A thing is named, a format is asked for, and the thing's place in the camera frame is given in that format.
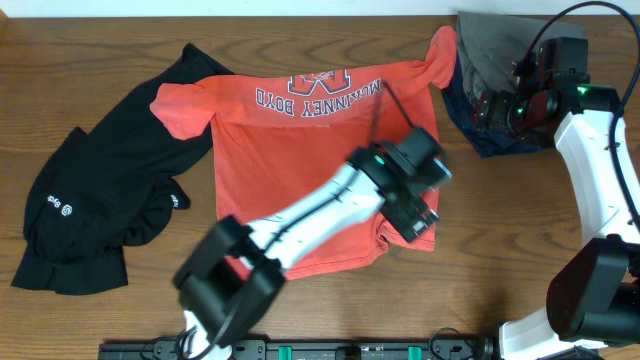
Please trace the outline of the red orange printed t-shirt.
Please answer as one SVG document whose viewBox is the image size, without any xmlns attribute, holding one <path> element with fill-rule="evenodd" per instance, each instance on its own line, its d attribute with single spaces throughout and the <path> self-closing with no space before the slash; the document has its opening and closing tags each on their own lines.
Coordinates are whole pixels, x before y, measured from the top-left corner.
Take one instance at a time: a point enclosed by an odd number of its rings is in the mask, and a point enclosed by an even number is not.
<svg viewBox="0 0 640 360">
<path fill-rule="evenodd" d="M 371 140 L 399 141 L 415 125 L 435 133 L 431 88 L 449 85 L 456 59 L 444 26 L 422 60 L 164 83 L 150 109 L 176 139 L 211 133 L 217 215 L 249 222 L 320 187 Z"/>
</svg>

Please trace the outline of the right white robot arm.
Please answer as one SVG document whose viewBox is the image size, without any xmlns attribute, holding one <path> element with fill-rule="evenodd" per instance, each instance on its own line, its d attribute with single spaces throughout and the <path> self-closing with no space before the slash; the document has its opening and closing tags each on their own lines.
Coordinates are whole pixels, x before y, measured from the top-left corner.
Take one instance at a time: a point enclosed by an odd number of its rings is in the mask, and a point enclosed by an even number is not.
<svg viewBox="0 0 640 360">
<path fill-rule="evenodd" d="M 582 249 L 551 281 L 545 306 L 499 329 L 503 359 L 585 359 L 639 341 L 639 231 L 629 200 L 639 183 L 615 89 L 590 82 L 588 42 L 558 37 L 515 66 L 514 93 L 486 91 L 472 115 L 480 132 L 553 146 L 570 174 Z"/>
</svg>

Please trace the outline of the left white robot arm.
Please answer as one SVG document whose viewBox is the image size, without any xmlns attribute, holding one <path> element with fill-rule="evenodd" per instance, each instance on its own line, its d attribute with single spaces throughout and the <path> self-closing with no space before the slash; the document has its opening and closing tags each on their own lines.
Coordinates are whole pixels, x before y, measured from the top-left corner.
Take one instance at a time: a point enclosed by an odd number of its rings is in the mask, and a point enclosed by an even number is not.
<svg viewBox="0 0 640 360">
<path fill-rule="evenodd" d="M 450 177 L 439 145 L 375 144 L 356 149 L 324 185 L 273 215 L 219 220 L 173 278 L 186 320 L 178 358 L 229 358 L 294 265 L 377 214 L 415 242 L 438 220 L 424 193 Z"/>
</svg>

